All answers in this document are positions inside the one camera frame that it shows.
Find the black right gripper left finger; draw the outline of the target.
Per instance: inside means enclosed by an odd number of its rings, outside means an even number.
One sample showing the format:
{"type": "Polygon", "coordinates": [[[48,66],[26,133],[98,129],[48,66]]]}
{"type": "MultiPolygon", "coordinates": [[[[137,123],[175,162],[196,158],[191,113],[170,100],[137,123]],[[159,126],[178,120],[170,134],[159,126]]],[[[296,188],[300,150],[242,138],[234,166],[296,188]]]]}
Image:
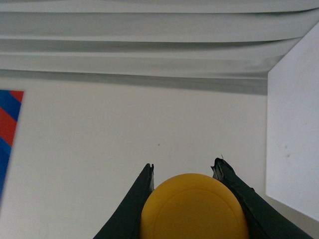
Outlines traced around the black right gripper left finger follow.
{"type": "Polygon", "coordinates": [[[96,239],[138,239],[143,207],[154,190],[154,166],[146,164],[96,239]]]}

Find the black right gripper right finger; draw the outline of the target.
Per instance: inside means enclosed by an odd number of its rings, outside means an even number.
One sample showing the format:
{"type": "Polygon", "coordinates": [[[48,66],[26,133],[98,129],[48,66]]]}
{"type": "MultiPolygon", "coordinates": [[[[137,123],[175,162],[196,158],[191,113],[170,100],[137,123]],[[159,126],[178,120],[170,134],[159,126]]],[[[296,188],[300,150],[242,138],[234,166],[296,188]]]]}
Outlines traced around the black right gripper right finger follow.
{"type": "Polygon", "coordinates": [[[311,239],[312,237],[286,219],[255,190],[241,180],[233,168],[216,158],[213,178],[226,186],[238,200],[249,229],[251,239],[311,239]]]}

